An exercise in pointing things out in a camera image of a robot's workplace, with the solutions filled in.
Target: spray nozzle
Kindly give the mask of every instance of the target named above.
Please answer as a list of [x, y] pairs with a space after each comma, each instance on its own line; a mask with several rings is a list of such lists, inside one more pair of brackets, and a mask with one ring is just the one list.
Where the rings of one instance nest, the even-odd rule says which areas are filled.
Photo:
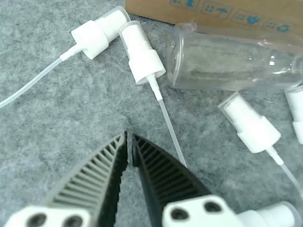
[[303, 86], [286, 91], [286, 97], [294, 117], [294, 131], [299, 143], [303, 144]]
[[62, 54], [61, 60], [65, 61], [80, 51], [89, 59], [94, 59], [119, 35], [119, 29], [128, 21], [130, 18], [121, 6], [115, 7], [95, 21], [89, 20], [71, 31], [77, 44]]
[[156, 78], [166, 70], [158, 53], [152, 48], [139, 21], [130, 21], [120, 29], [120, 37], [129, 58], [129, 67], [136, 84], [149, 82], [157, 100], [162, 96]]
[[219, 108], [236, 128], [238, 136], [250, 152], [259, 153], [266, 150], [272, 159], [282, 168], [301, 196], [302, 189], [299, 182], [273, 147], [281, 138], [281, 133], [269, 120], [259, 115], [238, 92], [235, 92], [220, 104]]

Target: plastic tube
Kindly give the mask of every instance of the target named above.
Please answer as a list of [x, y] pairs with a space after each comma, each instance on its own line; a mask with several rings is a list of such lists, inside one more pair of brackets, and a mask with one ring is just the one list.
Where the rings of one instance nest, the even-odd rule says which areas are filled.
[[33, 78], [30, 82], [28, 82], [26, 85], [24, 85], [19, 91], [11, 95], [10, 97], [6, 98], [2, 102], [0, 102], [0, 108], [6, 106], [7, 104], [14, 101], [16, 98], [18, 98], [20, 95], [22, 95], [24, 92], [29, 90], [36, 82], [38, 82], [42, 77], [44, 77], [47, 73], [49, 73], [51, 70], [53, 70], [57, 65], [59, 65], [62, 62], [60, 58], [55, 60], [52, 64], [47, 66], [42, 72], [40, 72], [35, 78]]
[[182, 151], [181, 151], [181, 147], [180, 147], [179, 142], [178, 142], [178, 139], [177, 139], [177, 137], [176, 137], [174, 128], [172, 127], [172, 124], [171, 124], [171, 121], [170, 121], [170, 118], [169, 118], [169, 114], [167, 113], [167, 110], [166, 110], [166, 107], [165, 107], [165, 105], [164, 105], [163, 100], [159, 100], [159, 104], [160, 104], [160, 107], [161, 107], [161, 110], [162, 110], [164, 119], [165, 119], [165, 121], [166, 121], [167, 127], [168, 127], [168, 129], [169, 129], [170, 136], [171, 136], [172, 141], [173, 141], [173, 143], [174, 143], [174, 145], [175, 145], [175, 148], [176, 148], [178, 157], [179, 157], [179, 159], [180, 159], [180, 162], [182, 163], [182, 165], [184, 165], [184, 166], [187, 168], [187, 165], [186, 165], [184, 156], [183, 156]]
[[290, 172], [290, 170], [287, 168], [285, 164], [280, 165], [281, 169], [284, 171], [284, 173], [288, 176], [289, 180], [294, 184], [295, 188], [298, 190], [301, 197], [303, 197], [302, 187], [300, 183], [297, 181], [295, 176]]

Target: plastic bottle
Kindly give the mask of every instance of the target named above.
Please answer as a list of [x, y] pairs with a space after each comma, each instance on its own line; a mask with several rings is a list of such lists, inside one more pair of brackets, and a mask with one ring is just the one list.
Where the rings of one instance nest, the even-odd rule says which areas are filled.
[[303, 39], [292, 34], [178, 24], [169, 39], [175, 88], [282, 90], [303, 81]]

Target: white spray pump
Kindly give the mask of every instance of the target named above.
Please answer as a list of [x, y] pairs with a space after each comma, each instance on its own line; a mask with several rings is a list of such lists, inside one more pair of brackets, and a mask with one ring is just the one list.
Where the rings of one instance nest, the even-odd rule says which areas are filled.
[[286, 91], [286, 97], [294, 117], [294, 131], [303, 145], [303, 86]]
[[281, 133], [269, 120], [265, 116], [258, 114], [238, 92], [235, 92], [220, 104], [219, 108], [235, 127], [239, 138], [250, 152], [256, 154], [266, 150], [292, 181], [300, 196], [302, 196], [302, 188], [299, 182], [273, 147], [281, 138]]
[[14, 101], [24, 92], [29, 90], [43, 76], [53, 70], [62, 61], [69, 59], [71, 56], [83, 51], [89, 59], [94, 59], [109, 46], [111, 41], [118, 37], [120, 27], [128, 21], [130, 21], [130, 18], [125, 9], [121, 6], [117, 6], [95, 21], [89, 20], [78, 28], [72, 30], [71, 35], [76, 41], [76, 44], [60, 55], [57, 60], [47, 66], [19, 91], [0, 102], [0, 108]]
[[163, 102], [156, 78], [166, 70], [158, 53], [150, 45], [139, 21], [130, 21], [120, 29], [120, 37], [129, 58], [129, 67], [137, 85], [149, 82], [156, 99], [159, 101], [171, 138], [181, 163], [186, 166], [184, 156], [172, 127], [169, 115]]

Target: screw hole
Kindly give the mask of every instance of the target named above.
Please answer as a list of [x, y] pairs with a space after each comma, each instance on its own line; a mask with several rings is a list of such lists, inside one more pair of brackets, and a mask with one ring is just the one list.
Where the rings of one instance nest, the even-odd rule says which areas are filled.
[[185, 220], [188, 218], [188, 213], [185, 210], [177, 208], [171, 212], [171, 216], [175, 220]]
[[27, 227], [39, 227], [45, 223], [46, 215], [43, 213], [36, 214], [32, 216], [28, 222]]
[[208, 212], [220, 212], [222, 210], [218, 204], [213, 202], [208, 202], [204, 207]]
[[65, 222], [63, 227], [80, 227], [82, 225], [82, 218], [79, 216], [71, 216]]

